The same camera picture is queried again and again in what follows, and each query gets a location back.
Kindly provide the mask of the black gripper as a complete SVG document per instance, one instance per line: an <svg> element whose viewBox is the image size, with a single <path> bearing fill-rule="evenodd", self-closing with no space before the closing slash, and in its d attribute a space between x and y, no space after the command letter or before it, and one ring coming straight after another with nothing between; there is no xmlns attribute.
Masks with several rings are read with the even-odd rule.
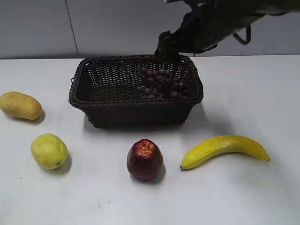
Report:
<svg viewBox="0 0 300 225"><path fill-rule="evenodd" d="M159 61L174 62L180 59L180 53L203 53L197 39L203 33L202 22L182 23L174 32L165 31L159 35L154 56Z"/></svg>

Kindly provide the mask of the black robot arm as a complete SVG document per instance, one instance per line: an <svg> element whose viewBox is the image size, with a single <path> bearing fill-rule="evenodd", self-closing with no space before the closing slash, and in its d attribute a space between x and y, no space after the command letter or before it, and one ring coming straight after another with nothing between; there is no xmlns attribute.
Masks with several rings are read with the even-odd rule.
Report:
<svg viewBox="0 0 300 225"><path fill-rule="evenodd" d="M154 56L178 61L180 53L201 54L217 47L232 35L240 44L251 41L251 24L266 15L299 12L298 0L186 0L191 12L185 14L174 32L163 32Z"/></svg>

